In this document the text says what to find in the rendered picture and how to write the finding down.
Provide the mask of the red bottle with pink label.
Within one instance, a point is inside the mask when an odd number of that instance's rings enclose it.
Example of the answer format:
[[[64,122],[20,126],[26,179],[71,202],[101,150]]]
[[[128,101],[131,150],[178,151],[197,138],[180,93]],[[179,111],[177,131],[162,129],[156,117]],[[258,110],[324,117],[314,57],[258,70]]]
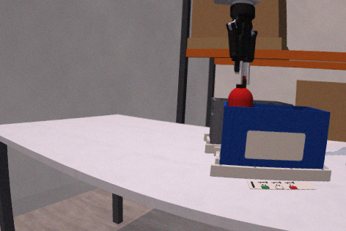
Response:
[[[236,84],[228,97],[228,106],[253,107],[252,93],[246,89],[246,76],[243,76],[243,84]]]

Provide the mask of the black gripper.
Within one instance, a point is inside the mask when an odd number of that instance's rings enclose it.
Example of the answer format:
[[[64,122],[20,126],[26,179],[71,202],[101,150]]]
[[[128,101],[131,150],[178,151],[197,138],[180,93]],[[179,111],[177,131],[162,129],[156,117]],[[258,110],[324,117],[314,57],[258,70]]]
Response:
[[[257,31],[252,29],[255,7],[247,3],[233,4],[230,7],[230,17],[232,22],[227,23],[226,26],[229,38],[229,56],[234,61],[233,84],[243,84],[243,76],[246,76],[246,85],[249,85],[250,62],[254,61],[257,37]]]

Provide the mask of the grey divided crate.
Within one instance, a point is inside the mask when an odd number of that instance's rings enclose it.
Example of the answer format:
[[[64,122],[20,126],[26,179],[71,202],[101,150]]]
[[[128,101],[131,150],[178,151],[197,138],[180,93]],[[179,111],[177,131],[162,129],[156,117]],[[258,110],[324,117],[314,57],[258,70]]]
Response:
[[[221,135],[223,128],[224,119],[224,102],[228,102],[228,98],[212,98],[214,100],[214,112],[213,112],[213,122],[210,127],[210,143],[211,144],[221,144]],[[272,104],[272,105],[284,105],[293,106],[289,103],[282,103],[278,101],[269,100],[253,100],[254,102],[259,102],[262,104]]]

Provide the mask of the white paper pick list strip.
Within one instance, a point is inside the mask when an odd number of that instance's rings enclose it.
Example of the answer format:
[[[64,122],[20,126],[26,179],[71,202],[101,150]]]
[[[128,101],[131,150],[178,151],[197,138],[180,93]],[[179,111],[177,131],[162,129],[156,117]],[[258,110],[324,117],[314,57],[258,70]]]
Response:
[[[253,181],[247,180],[250,189],[316,190],[309,181]]]

